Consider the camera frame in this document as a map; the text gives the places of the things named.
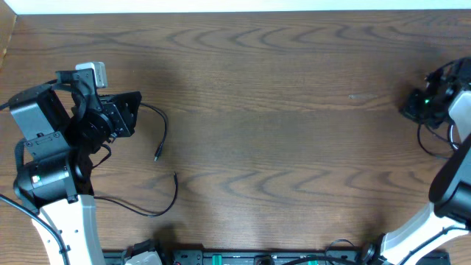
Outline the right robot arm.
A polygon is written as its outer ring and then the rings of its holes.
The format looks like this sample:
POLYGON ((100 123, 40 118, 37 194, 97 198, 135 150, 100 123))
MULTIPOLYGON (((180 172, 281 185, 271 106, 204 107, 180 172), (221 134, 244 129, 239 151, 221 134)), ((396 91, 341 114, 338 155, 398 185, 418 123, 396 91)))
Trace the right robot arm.
POLYGON ((443 140, 452 154, 433 179, 425 207, 365 247, 360 264, 417 264, 444 243, 470 234, 470 58, 444 64, 425 82, 400 113, 430 133, 446 123, 443 140))

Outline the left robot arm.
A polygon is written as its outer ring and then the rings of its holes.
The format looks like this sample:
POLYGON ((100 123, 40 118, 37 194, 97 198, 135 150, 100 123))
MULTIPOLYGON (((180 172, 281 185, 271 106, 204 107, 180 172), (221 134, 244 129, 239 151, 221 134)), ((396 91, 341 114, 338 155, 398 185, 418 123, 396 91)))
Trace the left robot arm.
POLYGON ((105 263, 90 156, 133 134, 140 103, 139 92, 99 96, 59 83, 9 100, 24 135, 15 151, 14 207, 31 217, 51 264, 105 263))

